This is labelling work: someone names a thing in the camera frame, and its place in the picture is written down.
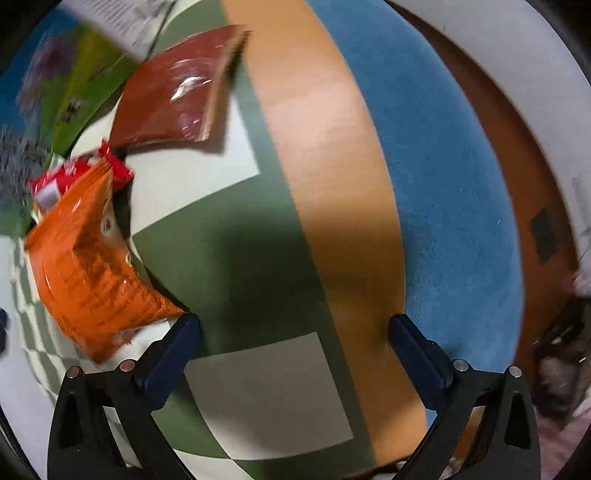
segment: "white square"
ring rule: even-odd
[[[135,172],[131,189],[131,235],[158,220],[259,174],[235,95],[230,95],[223,151],[206,142],[130,153],[125,162]]]
[[[353,438],[316,333],[190,361],[195,402],[236,460],[283,458]]]
[[[140,329],[130,343],[121,346],[105,363],[100,365],[103,371],[114,370],[123,360],[137,360],[148,349],[152,342],[161,340],[170,330],[168,322],[158,322]]]
[[[193,455],[192,453],[174,451],[195,478],[199,480],[252,480],[234,460],[227,458],[211,458]]]

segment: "red snack bag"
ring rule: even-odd
[[[47,213],[51,210],[68,189],[103,158],[113,169],[113,192],[118,192],[134,178],[134,172],[113,155],[109,144],[103,140],[97,157],[71,158],[29,182],[33,198],[41,211]]]
[[[207,140],[223,76],[245,35],[243,25],[208,30],[142,63],[125,85],[109,143]]]
[[[96,363],[138,329],[183,313],[135,272],[115,220],[112,179],[100,160],[25,239],[41,301]]]

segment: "blue rug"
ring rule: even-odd
[[[476,114],[424,37],[382,0],[308,0],[365,97],[404,241],[406,313],[451,358],[504,371],[524,292],[515,217]]]

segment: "metal screw head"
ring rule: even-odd
[[[509,367],[509,373],[512,377],[519,378],[521,376],[521,368],[511,365]]]
[[[121,370],[122,372],[131,372],[133,369],[135,368],[135,360],[123,360],[120,364],[119,364],[119,370]]]
[[[68,378],[76,378],[80,374],[80,367],[70,367],[66,372]]]
[[[468,362],[459,358],[458,360],[453,361],[453,368],[459,372],[465,372],[468,370]]]

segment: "brown snack package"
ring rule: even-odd
[[[113,212],[112,179],[106,160],[94,165],[25,238],[41,301],[96,363],[138,328],[182,314],[131,266]]]
[[[140,65],[125,85],[111,146],[207,140],[222,77],[245,33],[243,25],[209,30]]]

